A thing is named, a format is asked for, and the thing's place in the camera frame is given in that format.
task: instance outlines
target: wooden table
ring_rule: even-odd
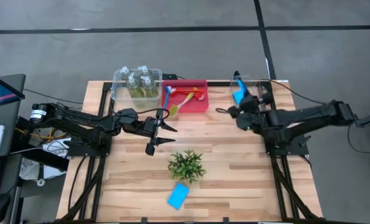
[[[84,112],[98,113],[102,86],[103,81],[88,83]],[[295,109],[292,95],[284,87],[273,84],[273,93],[278,109]],[[230,106],[229,87],[209,87],[208,94],[209,109],[205,114],[180,114],[167,119],[178,133],[161,130],[159,136],[176,142],[157,147],[153,157],[145,154],[147,138],[127,133],[113,138],[103,175],[98,222],[140,222],[141,217],[148,217],[151,222],[213,222],[222,221],[222,217],[231,221],[281,220],[272,166],[262,138],[238,129],[228,114],[215,112],[217,107]],[[115,110],[128,107],[131,105],[116,105]],[[203,153],[202,164],[207,174],[190,186],[187,199],[175,210],[167,204],[177,182],[170,179],[167,161],[172,152],[186,149]],[[67,213],[69,192],[80,160],[70,160],[57,218]],[[288,156],[288,160],[296,192],[313,213],[321,216],[310,166],[299,156]],[[88,159],[80,168],[72,205],[82,193],[87,164]],[[290,217],[285,190],[284,196]],[[90,217],[92,199],[93,193],[86,217]]]

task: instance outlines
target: gray floor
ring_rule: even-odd
[[[261,6],[266,26],[370,25],[368,0],[263,0]],[[253,1],[246,0],[0,0],[0,29],[257,24]],[[360,117],[370,113],[370,30],[267,35],[278,79],[289,79],[311,98],[350,103]],[[0,75],[25,73],[26,88],[68,100],[82,101],[88,80],[111,80],[123,65],[149,65],[186,78],[228,79],[234,70],[268,77],[259,31],[0,35]],[[20,115],[28,117],[31,104],[45,101],[28,93]],[[313,105],[296,96],[295,103]],[[370,223],[370,154],[352,151],[345,128],[311,135],[324,216]],[[370,127],[353,128],[351,137],[357,148],[370,151]],[[49,186],[59,191],[62,184],[51,180]],[[31,207],[31,200],[40,206]],[[23,217],[51,220],[58,203],[59,193],[30,197]]]

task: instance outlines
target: red plastic bin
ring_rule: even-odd
[[[176,87],[189,87],[191,90],[196,87],[198,90],[204,90],[204,99],[199,101],[195,97],[192,97],[187,103],[185,103],[178,111],[178,113],[204,113],[209,107],[209,95],[207,92],[207,81],[206,80],[164,80],[161,90],[161,106],[164,106],[164,101],[166,100],[166,86]],[[176,96],[169,96],[167,102],[167,110],[170,109],[172,105],[178,105],[182,103],[187,94],[178,93]]]

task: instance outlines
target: blue sponge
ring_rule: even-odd
[[[173,192],[171,193],[170,198],[168,198],[168,204],[173,206],[176,210],[178,210],[181,205],[183,204],[187,194],[189,193],[189,188],[185,185],[178,183],[175,186]]]

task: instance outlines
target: potted plant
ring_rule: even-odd
[[[168,170],[171,172],[171,178],[179,178],[179,181],[189,181],[192,184],[199,177],[203,177],[206,171],[202,169],[202,155],[203,153],[198,154],[193,150],[185,151],[185,155],[178,152],[171,154],[174,157],[173,161],[168,162]]]

